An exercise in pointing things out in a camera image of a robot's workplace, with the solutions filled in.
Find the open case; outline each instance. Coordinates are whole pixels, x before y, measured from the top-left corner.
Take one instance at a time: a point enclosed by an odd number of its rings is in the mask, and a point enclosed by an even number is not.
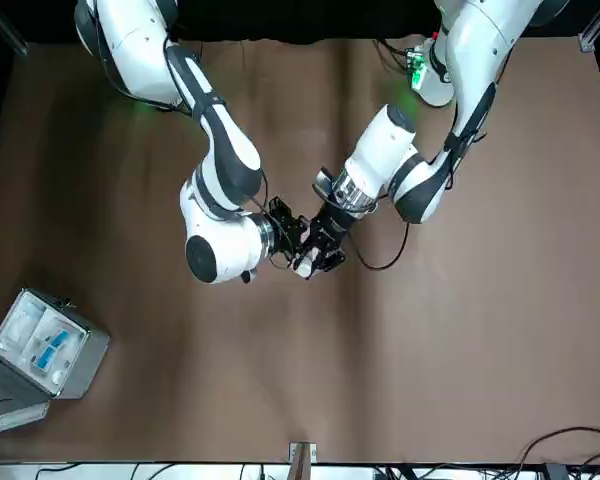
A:
[[[44,418],[53,398],[81,398],[108,344],[70,303],[22,290],[0,326],[0,432]]]

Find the brown table surface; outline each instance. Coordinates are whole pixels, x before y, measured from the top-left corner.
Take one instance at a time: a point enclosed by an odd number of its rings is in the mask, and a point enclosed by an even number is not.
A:
[[[205,45],[203,62],[297,213],[386,102],[433,156],[427,109],[369,41]],[[509,462],[534,437],[600,425],[600,77],[575,39],[516,47],[437,214],[391,270],[355,258],[311,282],[270,265],[206,286],[184,259],[178,192],[207,150],[193,122],[121,98],[80,46],[32,46],[0,119],[0,322],[18,289],[71,297],[113,343],[86,397],[0,435],[0,457]],[[355,229],[398,248],[389,205]],[[577,461],[600,438],[547,442]]]

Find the robotic arm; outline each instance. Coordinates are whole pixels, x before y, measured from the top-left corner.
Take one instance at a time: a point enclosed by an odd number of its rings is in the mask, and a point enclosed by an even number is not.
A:
[[[456,117],[442,150],[432,163],[402,161],[389,197],[401,217],[425,222],[438,207],[453,172],[480,130],[496,94],[496,74],[533,18],[542,0],[437,0],[442,30],[431,50],[432,75],[440,88],[445,74],[457,97]]]
[[[135,100],[173,110],[184,102],[209,138],[209,151],[180,192],[186,257],[201,281],[248,275],[273,248],[269,220],[242,209],[260,188],[257,150],[238,128],[195,58],[171,43],[175,0],[79,0],[78,34],[105,73],[117,68]]]
[[[180,191],[186,257],[199,280],[217,283],[241,276],[249,281],[256,265],[274,253],[283,253],[304,278],[327,272],[344,261],[342,240],[375,210],[383,189],[405,222],[422,223],[431,216],[491,108],[500,65],[543,3],[435,1],[443,18],[430,52],[436,75],[430,77],[429,91],[448,100],[454,93],[457,97],[443,148],[427,162],[412,145],[415,126],[396,106],[385,105],[338,177],[324,168],[318,174],[313,187],[324,204],[308,220],[294,217],[279,198],[267,212],[242,208],[260,188],[260,157],[195,56],[168,40],[176,0],[78,0],[80,38],[110,80],[108,69],[115,66],[127,91],[116,88],[167,111],[184,103],[209,138],[209,152]]]

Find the case lid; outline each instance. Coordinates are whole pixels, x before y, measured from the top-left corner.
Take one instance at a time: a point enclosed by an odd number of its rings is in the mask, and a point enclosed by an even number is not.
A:
[[[44,415],[50,396],[0,361],[0,422],[12,426],[28,423],[31,415]],[[10,428],[5,423],[0,430]]]

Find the blue object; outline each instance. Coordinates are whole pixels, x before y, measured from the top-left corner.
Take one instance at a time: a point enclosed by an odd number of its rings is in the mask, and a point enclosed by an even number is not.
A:
[[[49,365],[49,362],[53,358],[54,353],[55,350],[53,348],[47,347],[44,353],[40,355],[40,358],[36,362],[36,367],[41,368],[42,370],[46,370],[47,366]]]
[[[56,338],[51,342],[51,346],[54,348],[58,348],[69,336],[69,332],[66,330],[61,331]]]

